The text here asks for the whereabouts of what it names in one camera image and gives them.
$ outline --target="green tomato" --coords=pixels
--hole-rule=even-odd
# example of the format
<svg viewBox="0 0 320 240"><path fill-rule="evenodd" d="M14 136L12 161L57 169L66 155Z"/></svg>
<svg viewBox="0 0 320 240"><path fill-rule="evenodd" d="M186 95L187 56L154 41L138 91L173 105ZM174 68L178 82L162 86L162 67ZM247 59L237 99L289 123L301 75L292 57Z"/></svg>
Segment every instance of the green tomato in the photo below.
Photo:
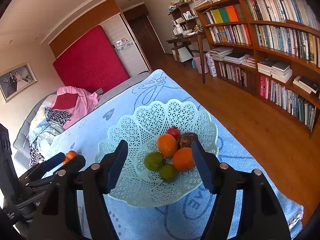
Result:
<svg viewBox="0 0 320 240"><path fill-rule="evenodd" d="M160 179L163 179L164 182L175 181L178 174L178 170L172 164L163 166L159 171Z"/></svg>
<svg viewBox="0 0 320 240"><path fill-rule="evenodd" d="M159 171L165 165L165 160L160 152L151 152L144 157L143 163L149 171Z"/></svg>

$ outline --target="white plastic basket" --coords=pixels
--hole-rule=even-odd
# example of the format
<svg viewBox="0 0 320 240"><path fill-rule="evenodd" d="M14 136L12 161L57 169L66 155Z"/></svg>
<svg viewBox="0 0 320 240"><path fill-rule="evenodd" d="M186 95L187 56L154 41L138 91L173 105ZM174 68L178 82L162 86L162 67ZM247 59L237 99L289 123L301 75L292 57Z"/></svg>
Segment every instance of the white plastic basket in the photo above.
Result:
<svg viewBox="0 0 320 240"><path fill-rule="evenodd" d="M194 132L207 152L218 155L218 127L211 121L207 110L198 111L192 102L171 99L167 104L154 101L139 106L133 115L124 115L118 124L108 130L108 138L99 143L100 162L105 154L114 152L120 140L128 142L129 151L116 188L109 196L135 207L158 207L174 203L196 189L201 177L196 168L179 173L171 183L159 178L158 172L145 168L143 159L149 152L158 151L156 140L167 129L176 126L181 133Z"/></svg>

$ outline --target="desk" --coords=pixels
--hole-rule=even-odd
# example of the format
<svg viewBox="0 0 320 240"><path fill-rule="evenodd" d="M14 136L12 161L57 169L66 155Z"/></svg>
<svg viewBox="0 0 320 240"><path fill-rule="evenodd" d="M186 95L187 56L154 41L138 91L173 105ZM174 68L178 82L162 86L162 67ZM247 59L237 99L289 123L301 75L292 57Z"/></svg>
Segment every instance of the desk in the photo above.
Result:
<svg viewBox="0 0 320 240"><path fill-rule="evenodd" d="M204 34L204 32L199 32L197 34L191 35L191 36L181 36L179 38L175 38L172 40L168 40L167 42L169 44L174 45L174 50L176 51L176 56L177 56L177 61L180 62L180 56L179 56L179 52L178 52L178 46L177 43L178 42L182 42L182 44L187 48L187 50L190 52L191 55L192 52L190 50L190 48L188 47L188 43L190 42L198 42L198 48L199 48L199 53L200 53L200 61L201 61L201 70L202 70L202 82L205 83L205 73L204 73L204 51L203 51L203 44L202 44L202 40L206 39L206 36Z"/></svg>

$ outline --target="pink trash bin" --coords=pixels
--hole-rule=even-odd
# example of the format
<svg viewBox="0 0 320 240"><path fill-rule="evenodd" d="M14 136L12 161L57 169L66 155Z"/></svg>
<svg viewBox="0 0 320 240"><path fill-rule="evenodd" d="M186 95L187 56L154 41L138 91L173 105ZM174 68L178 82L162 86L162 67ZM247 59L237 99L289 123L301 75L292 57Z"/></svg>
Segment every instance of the pink trash bin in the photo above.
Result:
<svg viewBox="0 0 320 240"><path fill-rule="evenodd" d="M201 60L200 60L200 54L196 55L193 57L193 60L196 63L197 70L199 74L202 74L202 69L201 69ZM208 62L207 62L207 57L204 55L204 72L208 73L209 72L209 67L208 67Z"/></svg>

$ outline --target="orange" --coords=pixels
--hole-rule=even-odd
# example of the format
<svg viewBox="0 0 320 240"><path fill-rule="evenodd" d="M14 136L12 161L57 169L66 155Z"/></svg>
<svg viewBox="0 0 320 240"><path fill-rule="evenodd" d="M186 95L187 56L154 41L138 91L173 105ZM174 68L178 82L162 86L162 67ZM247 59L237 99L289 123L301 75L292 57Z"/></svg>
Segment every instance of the orange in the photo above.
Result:
<svg viewBox="0 0 320 240"><path fill-rule="evenodd" d="M157 145L160 153L164 157L171 157L178 150L177 140L171 134L167 133L159 136Z"/></svg>
<svg viewBox="0 0 320 240"><path fill-rule="evenodd" d="M192 152L190 147L181 148L178 150L172 158L173 166L180 171L190 171L196 164L192 158Z"/></svg>
<svg viewBox="0 0 320 240"><path fill-rule="evenodd" d="M64 160L64 162L62 163L62 165L65 165L67 162L69 162L70 159L68 158L67 154L66 154L66 159Z"/></svg>
<svg viewBox="0 0 320 240"><path fill-rule="evenodd" d="M76 157L77 155L78 154L75 151L69 151L67 154L67 156L70 160L73 159L74 157Z"/></svg>

